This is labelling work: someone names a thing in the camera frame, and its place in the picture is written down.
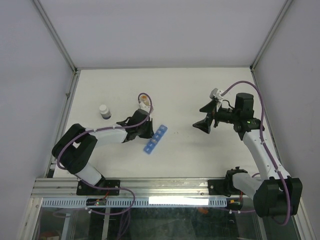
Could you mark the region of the aluminium mounting rail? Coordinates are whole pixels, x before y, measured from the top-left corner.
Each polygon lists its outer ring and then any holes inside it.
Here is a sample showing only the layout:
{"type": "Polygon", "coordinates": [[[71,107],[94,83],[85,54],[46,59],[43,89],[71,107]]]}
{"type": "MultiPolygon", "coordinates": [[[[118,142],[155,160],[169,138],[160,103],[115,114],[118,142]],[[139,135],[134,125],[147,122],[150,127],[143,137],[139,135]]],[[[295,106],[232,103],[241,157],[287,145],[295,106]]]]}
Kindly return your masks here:
{"type": "MultiPolygon", "coordinates": [[[[182,197],[221,197],[222,191],[216,187],[223,181],[216,178],[108,178],[108,187],[115,187],[112,197],[131,198],[132,195],[123,188],[131,190],[137,198],[153,196],[182,196],[182,197]]],[[[105,190],[90,188],[77,178],[37,178],[31,197],[33,198],[62,198],[81,196],[104,196],[105,190]]]]}

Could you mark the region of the aluminium frame post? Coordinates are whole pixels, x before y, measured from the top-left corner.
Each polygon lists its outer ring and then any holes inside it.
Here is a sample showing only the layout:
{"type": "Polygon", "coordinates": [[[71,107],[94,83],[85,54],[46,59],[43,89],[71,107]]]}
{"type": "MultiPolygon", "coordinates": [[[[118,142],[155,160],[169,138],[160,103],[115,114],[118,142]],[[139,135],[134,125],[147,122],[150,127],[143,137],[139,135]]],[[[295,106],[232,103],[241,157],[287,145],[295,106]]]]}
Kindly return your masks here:
{"type": "Polygon", "coordinates": [[[266,51],[267,47],[271,43],[274,35],[276,34],[277,29],[279,28],[280,24],[282,23],[284,17],[286,16],[287,12],[289,11],[291,5],[294,3],[294,0],[285,0],[280,11],[278,12],[275,20],[273,21],[265,39],[262,42],[261,47],[259,48],[254,60],[250,65],[250,71],[254,72],[255,68],[257,67],[260,59],[262,58],[264,52],[266,51]]]}
{"type": "Polygon", "coordinates": [[[48,16],[44,6],[42,5],[40,0],[32,0],[32,4],[34,5],[36,11],[38,12],[41,20],[43,21],[44,26],[47,28],[49,35],[57,46],[59,52],[61,53],[63,59],[67,63],[68,67],[71,69],[73,73],[77,72],[77,67],[74,64],[70,54],[68,53],[65,45],[63,44],[57,30],[55,29],[50,17],[48,16]]]}

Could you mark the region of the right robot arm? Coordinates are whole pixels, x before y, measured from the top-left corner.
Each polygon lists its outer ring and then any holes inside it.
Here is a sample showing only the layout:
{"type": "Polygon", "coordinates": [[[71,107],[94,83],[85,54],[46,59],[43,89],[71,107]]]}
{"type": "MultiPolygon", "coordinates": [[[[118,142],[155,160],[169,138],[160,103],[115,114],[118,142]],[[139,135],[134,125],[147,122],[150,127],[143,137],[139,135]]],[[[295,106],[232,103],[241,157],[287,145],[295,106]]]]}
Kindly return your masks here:
{"type": "Polygon", "coordinates": [[[254,117],[254,97],[250,93],[238,93],[235,105],[224,108],[222,92],[215,88],[211,101],[199,111],[206,117],[192,126],[207,134],[219,123],[232,124],[239,139],[251,153],[258,168],[259,177],[251,177],[240,167],[226,172],[223,180],[209,180],[210,195],[227,197],[243,193],[252,201],[257,215],[263,217],[294,216],[298,212],[303,185],[293,178],[269,150],[264,126],[254,117]]]}

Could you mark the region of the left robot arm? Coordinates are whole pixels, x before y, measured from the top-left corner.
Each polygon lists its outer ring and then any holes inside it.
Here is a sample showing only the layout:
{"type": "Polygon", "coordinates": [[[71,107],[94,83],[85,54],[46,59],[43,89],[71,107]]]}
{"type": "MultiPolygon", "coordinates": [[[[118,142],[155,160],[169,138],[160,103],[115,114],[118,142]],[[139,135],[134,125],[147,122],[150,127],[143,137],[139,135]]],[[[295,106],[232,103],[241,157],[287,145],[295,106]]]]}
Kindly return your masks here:
{"type": "Polygon", "coordinates": [[[136,137],[152,138],[151,113],[137,109],[132,116],[112,126],[88,129],[79,123],[73,124],[51,150],[56,165],[87,183],[93,194],[100,194],[105,188],[104,176],[90,163],[94,149],[123,144],[136,137]]]}

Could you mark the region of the left aluminium frame post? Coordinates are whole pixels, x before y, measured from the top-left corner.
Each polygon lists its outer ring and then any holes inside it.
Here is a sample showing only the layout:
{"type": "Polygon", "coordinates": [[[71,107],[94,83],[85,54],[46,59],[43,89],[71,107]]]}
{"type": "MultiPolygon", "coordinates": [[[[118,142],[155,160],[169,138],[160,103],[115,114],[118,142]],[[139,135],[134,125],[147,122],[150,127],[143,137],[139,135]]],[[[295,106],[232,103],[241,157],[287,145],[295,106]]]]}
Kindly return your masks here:
{"type": "Polygon", "coordinates": [[[57,46],[59,52],[61,53],[63,59],[67,63],[68,67],[71,69],[73,73],[77,72],[77,67],[74,64],[70,54],[68,53],[65,45],[63,44],[57,30],[55,29],[50,17],[48,16],[44,6],[42,5],[40,0],[32,0],[32,4],[34,5],[36,11],[38,12],[41,20],[43,21],[44,26],[47,28],[49,35],[57,46]]]}

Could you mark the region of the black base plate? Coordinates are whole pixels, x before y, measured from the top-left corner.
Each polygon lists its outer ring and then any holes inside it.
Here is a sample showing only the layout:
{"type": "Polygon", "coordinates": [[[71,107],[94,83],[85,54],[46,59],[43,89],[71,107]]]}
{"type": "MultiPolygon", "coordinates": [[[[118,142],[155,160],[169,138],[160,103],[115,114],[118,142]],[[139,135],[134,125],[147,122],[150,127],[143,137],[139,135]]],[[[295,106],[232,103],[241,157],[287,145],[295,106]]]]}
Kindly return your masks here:
{"type": "Polygon", "coordinates": [[[120,194],[119,187],[121,181],[119,179],[102,179],[95,186],[86,184],[80,180],[77,185],[77,196],[118,196],[120,194]]]}
{"type": "Polygon", "coordinates": [[[208,194],[210,196],[226,196],[240,195],[241,191],[233,186],[231,180],[227,179],[209,179],[207,181],[208,194]]]}

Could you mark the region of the blue weekly pill organizer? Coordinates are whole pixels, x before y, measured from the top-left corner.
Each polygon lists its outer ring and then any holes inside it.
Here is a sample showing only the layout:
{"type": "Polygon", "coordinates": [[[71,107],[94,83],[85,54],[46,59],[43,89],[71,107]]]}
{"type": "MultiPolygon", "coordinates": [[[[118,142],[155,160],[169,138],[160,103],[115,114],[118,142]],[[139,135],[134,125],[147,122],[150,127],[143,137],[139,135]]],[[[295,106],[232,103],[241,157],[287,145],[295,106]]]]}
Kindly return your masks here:
{"type": "Polygon", "coordinates": [[[148,143],[145,145],[143,151],[150,155],[153,150],[156,148],[160,140],[163,138],[165,133],[167,132],[168,127],[166,125],[160,125],[159,128],[156,130],[154,135],[149,139],[148,143]]]}

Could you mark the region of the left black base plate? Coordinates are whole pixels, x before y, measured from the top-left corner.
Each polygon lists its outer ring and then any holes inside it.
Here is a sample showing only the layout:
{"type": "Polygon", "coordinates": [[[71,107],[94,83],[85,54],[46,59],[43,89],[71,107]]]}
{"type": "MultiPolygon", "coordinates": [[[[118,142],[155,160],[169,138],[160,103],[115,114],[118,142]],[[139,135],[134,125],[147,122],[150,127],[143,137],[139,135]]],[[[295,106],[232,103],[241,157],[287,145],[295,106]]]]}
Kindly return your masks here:
{"type": "Polygon", "coordinates": [[[77,185],[77,196],[118,196],[120,194],[119,187],[121,181],[119,179],[102,179],[95,186],[86,184],[80,180],[77,185]]]}

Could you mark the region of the white capped pill bottle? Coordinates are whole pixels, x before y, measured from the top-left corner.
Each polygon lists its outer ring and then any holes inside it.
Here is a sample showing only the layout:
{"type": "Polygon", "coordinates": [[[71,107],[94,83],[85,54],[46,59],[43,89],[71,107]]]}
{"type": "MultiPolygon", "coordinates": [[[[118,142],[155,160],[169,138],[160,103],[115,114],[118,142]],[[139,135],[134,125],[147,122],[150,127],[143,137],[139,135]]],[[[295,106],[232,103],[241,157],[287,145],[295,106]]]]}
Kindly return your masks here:
{"type": "Polygon", "coordinates": [[[105,104],[101,104],[99,106],[99,112],[100,112],[101,117],[105,120],[110,119],[112,116],[110,109],[105,104]]]}

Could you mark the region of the clear bottle orange pills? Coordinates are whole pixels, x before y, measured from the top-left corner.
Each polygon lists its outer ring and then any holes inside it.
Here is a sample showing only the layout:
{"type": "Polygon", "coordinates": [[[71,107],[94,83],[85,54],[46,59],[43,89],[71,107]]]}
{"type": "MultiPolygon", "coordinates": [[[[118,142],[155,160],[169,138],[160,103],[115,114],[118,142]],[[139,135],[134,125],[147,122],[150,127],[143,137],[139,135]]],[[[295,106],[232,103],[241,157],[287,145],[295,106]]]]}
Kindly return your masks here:
{"type": "Polygon", "coordinates": [[[138,95],[138,105],[139,105],[139,108],[146,111],[146,112],[149,112],[150,109],[151,109],[151,101],[150,101],[150,98],[144,94],[144,93],[140,93],[138,95]]]}

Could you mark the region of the right aluminium frame post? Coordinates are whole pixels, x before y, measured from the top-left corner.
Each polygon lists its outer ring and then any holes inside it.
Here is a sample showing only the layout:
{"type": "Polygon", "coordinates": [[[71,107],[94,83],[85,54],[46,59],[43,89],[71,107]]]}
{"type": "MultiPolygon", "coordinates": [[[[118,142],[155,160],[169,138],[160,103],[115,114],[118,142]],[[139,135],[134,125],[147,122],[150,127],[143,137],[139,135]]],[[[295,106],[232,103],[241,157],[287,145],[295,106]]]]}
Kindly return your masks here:
{"type": "Polygon", "coordinates": [[[254,60],[250,65],[250,71],[254,72],[255,68],[257,67],[260,59],[262,58],[264,52],[266,51],[267,47],[271,43],[274,35],[276,34],[277,29],[279,28],[280,24],[282,23],[284,17],[286,16],[287,12],[289,11],[291,5],[294,3],[294,0],[285,0],[280,11],[278,12],[275,20],[273,21],[265,39],[262,42],[261,47],[259,48],[254,60]]]}

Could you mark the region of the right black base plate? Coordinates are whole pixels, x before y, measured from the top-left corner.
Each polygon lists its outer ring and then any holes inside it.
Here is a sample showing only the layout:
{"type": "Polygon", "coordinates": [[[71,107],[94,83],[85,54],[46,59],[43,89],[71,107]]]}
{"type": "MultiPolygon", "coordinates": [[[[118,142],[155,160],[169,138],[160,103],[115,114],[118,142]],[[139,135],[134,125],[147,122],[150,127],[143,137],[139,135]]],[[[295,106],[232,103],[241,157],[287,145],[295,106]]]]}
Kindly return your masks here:
{"type": "Polygon", "coordinates": [[[207,181],[208,194],[210,196],[226,196],[240,195],[241,191],[233,186],[231,180],[227,179],[209,179],[207,181]]]}

